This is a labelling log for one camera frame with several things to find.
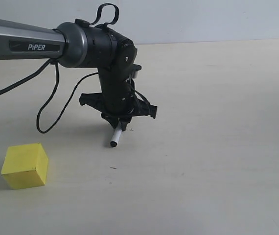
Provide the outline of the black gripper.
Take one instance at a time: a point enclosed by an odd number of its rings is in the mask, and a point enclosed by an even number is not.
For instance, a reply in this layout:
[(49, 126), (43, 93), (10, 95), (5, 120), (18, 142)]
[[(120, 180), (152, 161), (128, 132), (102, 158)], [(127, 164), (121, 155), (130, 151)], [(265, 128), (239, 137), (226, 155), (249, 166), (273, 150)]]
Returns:
[(150, 104), (131, 94), (126, 99), (105, 99), (103, 93), (82, 93), (79, 98), (80, 105), (88, 105), (107, 118), (113, 128), (117, 128), (120, 119), (122, 131), (125, 131), (132, 117), (150, 116), (153, 119), (157, 115), (157, 106)]

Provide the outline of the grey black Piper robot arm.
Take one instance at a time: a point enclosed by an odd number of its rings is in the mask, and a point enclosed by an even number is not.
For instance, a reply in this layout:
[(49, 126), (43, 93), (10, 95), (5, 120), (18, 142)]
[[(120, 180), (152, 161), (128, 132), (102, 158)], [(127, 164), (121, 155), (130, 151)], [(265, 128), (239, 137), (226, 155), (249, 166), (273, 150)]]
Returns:
[(96, 68), (101, 92), (81, 94), (79, 103), (125, 129), (132, 117), (154, 118), (157, 107), (135, 89), (141, 66), (132, 40), (107, 27), (77, 19), (55, 29), (0, 19), (0, 60), (45, 59), (65, 68)]

